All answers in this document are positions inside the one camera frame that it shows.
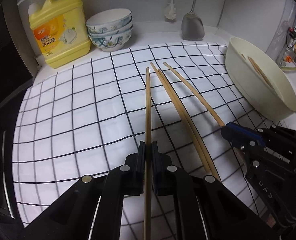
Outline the yellow detergent bottle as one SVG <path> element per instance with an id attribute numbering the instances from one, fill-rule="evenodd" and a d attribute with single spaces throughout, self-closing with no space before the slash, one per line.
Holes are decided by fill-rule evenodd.
<path id="1" fill-rule="evenodd" d="M 45 0 L 43 6 L 30 2 L 30 29 L 46 64 L 56 69 L 90 51 L 82 0 Z"/>

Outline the bamboo chopstick six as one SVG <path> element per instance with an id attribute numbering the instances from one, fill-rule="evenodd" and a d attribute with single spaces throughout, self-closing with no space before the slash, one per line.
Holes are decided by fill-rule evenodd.
<path id="1" fill-rule="evenodd" d="M 173 69 L 168 63 L 165 61 L 163 64 L 169 68 L 175 74 L 187 87 L 188 89 L 198 98 L 198 100 L 204 105 L 204 107 L 209 111 L 209 113 L 212 115 L 212 117 L 215 119 L 215 121 L 218 123 L 220 127 L 225 126 L 225 123 L 222 121 L 222 119 L 218 116 L 215 110 L 212 109 L 210 104 L 204 99 L 204 97 L 190 84 L 188 81 L 181 76 L 175 69 Z"/>

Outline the top floral bowl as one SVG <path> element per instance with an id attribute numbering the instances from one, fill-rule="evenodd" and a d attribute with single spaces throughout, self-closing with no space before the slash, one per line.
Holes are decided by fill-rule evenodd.
<path id="1" fill-rule="evenodd" d="M 132 18 L 132 11 L 125 8 L 115 8 L 99 12 L 86 21 L 90 33 L 104 34 L 118 30 L 127 25 Z"/>

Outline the bamboo chopstick five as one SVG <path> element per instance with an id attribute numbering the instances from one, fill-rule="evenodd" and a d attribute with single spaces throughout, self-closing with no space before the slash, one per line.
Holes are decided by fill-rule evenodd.
<path id="1" fill-rule="evenodd" d="M 217 178 L 219 181 L 221 181 L 220 176 L 217 172 L 217 169 L 215 168 L 215 165 L 210 157 L 210 154 L 208 153 L 206 146 L 204 145 L 198 130 L 194 126 L 194 123 L 192 122 L 190 116 L 188 115 L 188 112 L 186 111 L 183 103 L 181 103 L 180 98 L 177 96 L 176 92 L 170 85 L 167 78 L 164 76 L 164 74 L 160 71 L 160 69 L 157 70 L 158 76 L 162 79 L 163 85 L 165 85 L 166 91 L 170 92 L 171 100 L 173 101 L 173 104 L 175 105 L 175 108 L 177 109 L 177 112 L 179 113 L 179 116 L 181 117 L 189 136 L 192 139 L 192 142 L 194 143 L 194 146 L 197 150 L 197 153 L 202 161 L 202 164 L 205 168 L 205 171 L 208 173 L 211 173 L 215 178 Z"/>

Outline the bamboo chopstick three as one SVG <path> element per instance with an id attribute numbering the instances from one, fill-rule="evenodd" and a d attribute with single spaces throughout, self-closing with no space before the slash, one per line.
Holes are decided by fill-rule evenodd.
<path id="1" fill-rule="evenodd" d="M 151 239 L 151 86 L 150 69 L 146 68 L 146 106 L 145 106 L 145 189 L 144 189 L 144 239 Z"/>

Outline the steel spatula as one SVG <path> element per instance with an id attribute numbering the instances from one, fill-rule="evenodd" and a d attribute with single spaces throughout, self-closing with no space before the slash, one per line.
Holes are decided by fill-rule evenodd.
<path id="1" fill-rule="evenodd" d="M 191 10 L 182 19 L 181 34 L 184 40 L 202 40 L 205 36 L 202 20 L 194 11 L 196 1 L 193 0 Z"/>

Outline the white black grid cloth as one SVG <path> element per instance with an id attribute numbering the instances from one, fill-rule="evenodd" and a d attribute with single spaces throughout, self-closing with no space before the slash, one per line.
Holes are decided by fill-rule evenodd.
<path id="1" fill-rule="evenodd" d="M 245 180 L 246 169 L 217 122 L 177 72 L 224 122 L 267 128 L 271 122 L 239 93 L 224 65 L 226 45 L 175 42 L 90 54 L 29 88 L 14 130 L 12 173 L 24 226 L 81 176 L 100 177 L 122 165 L 145 139 L 145 88 L 151 85 L 152 139 L 172 163 L 196 177 L 204 166 L 160 83 L 163 71 L 198 130 L 221 181 L 256 215 L 266 207 Z"/>

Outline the white bottle brush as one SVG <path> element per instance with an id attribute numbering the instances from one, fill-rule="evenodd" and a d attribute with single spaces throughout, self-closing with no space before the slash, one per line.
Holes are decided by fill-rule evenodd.
<path id="1" fill-rule="evenodd" d="M 164 9 L 164 18 L 166 21 L 175 22 L 176 20 L 176 8 L 174 0 L 170 0 L 170 3 Z"/>

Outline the cream round tray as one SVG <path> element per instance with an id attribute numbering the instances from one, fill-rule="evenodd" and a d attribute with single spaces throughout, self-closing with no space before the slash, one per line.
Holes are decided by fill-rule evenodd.
<path id="1" fill-rule="evenodd" d="M 248 56 L 259 65 L 273 89 L 256 72 Z M 267 119 L 278 122 L 296 113 L 296 94 L 290 81 L 275 61 L 255 45 L 242 38 L 231 37 L 225 67 L 239 92 Z"/>

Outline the bamboo chopstick four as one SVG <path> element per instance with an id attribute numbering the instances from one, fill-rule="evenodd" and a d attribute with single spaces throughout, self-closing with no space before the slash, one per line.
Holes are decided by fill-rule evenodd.
<path id="1" fill-rule="evenodd" d="M 200 146 L 200 144 L 198 143 L 198 140 L 194 134 L 194 132 L 191 129 L 191 126 L 188 123 L 187 118 L 185 117 L 185 114 L 183 113 L 181 106 L 179 105 L 178 100 L 175 97 L 174 92 L 171 90 L 171 88 L 169 87 L 169 85 L 167 85 L 166 80 L 162 77 L 162 75 L 160 74 L 159 70 L 155 67 L 155 65 L 151 62 L 150 63 L 151 67 L 153 68 L 153 70 L 155 71 L 156 75 L 158 76 L 159 80 L 161 81 L 162 85 L 164 86 L 166 92 L 168 93 L 168 96 L 170 97 L 170 99 L 172 100 L 173 105 L 175 106 L 175 109 L 177 111 L 177 113 L 179 114 L 179 116 L 182 119 L 182 122 L 188 132 L 189 137 L 191 138 L 196 151 L 198 153 L 198 156 L 200 157 L 200 160 L 204 166 L 204 169 L 207 173 L 211 174 L 211 170 L 210 167 L 208 165 L 208 162 L 206 161 L 205 155 L 202 152 L 202 148 Z"/>

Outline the bottom floral bowl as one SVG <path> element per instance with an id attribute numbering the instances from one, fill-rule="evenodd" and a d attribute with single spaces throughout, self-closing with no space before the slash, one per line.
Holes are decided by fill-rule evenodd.
<path id="1" fill-rule="evenodd" d="M 132 36 L 133 27 L 118 34 L 112 35 L 91 35 L 88 34 L 91 42 L 96 48 L 105 52 L 120 50 Z"/>

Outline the bamboo chopstick eight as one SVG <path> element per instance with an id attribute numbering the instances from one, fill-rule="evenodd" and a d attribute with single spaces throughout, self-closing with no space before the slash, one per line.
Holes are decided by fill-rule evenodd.
<path id="1" fill-rule="evenodd" d="M 254 69 L 256 70 L 256 72 L 263 78 L 263 80 L 273 89 L 273 86 L 271 84 L 271 82 L 269 81 L 269 79 L 266 77 L 266 75 L 264 74 L 264 72 L 260 69 L 259 65 L 254 61 L 253 58 L 251 57 L 247 57 L 250 61 L 250 63 L 253 65 Z"/>

